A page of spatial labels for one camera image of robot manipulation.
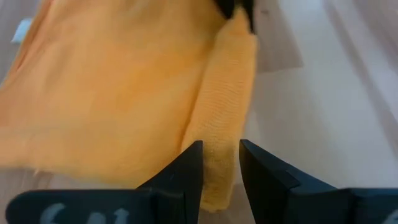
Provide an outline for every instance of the white object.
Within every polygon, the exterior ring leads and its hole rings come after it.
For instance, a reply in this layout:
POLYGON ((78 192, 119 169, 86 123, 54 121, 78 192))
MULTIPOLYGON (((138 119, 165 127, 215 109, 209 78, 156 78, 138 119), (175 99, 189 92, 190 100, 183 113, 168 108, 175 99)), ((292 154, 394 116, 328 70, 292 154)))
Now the white object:
POLYGON ((21 43, 24 40, 31 23, 32 18, 26 18, 21 20, 17 30, 15 31, 14 37, 11 40, 11 43, 21 43))

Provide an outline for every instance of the wooden floor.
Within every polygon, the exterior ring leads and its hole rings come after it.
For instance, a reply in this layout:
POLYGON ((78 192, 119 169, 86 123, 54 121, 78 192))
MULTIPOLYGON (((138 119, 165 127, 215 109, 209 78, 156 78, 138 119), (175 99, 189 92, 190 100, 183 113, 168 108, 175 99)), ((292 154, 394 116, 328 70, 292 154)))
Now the wooden floor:
MULTIPOLYGON (((19 47, 12 35, 37 1, 0 0, 0 79, 19 47)), ((398 6, 381 3, 390 7, 370 6, 372 0, 258 0, 258 72, 244 137, 337 187, 398 187, 398 54, 391 51, 398 6), (388 17, 380 17, 385 8, 388 17)), ((26 190, 103 187, 4 170, 0 214, 26 190)), ((241 178, 230 208, 201 212, 200 223, 254 223, 241 178)))

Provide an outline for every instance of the yellow cloth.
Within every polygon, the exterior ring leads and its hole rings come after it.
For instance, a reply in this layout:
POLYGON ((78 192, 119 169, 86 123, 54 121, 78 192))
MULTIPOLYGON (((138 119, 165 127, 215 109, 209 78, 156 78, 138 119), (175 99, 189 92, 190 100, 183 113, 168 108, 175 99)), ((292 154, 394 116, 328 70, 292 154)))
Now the yellow cloth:
POLYGON ((137 187, 202 139, 201 206, 224 209, 255 51, 213 0, 44 0, 0 91, 0 166, 137 187))

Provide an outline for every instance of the microfiber cloth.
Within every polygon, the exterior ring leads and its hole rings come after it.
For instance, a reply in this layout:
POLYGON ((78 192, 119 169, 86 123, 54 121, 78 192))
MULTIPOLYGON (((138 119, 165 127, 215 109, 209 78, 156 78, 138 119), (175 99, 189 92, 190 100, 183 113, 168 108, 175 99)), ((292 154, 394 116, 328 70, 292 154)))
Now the microfiber cloth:
POLYGON ((44 0, 0 90, 0 166, 137 187, 204 142, 228 206, 256 38, 212 0, 44 0))

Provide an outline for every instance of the folded cloth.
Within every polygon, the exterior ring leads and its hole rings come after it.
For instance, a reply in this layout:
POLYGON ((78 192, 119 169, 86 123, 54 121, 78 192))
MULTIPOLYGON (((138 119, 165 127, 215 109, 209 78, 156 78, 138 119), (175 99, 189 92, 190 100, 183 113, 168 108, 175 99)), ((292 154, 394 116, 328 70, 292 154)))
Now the folded cloth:
POLYGON ((255 51, 213 0, 44 0, 0 90, 0 166, 137 187, 202 139, 201 207, 224 209, 255 51))

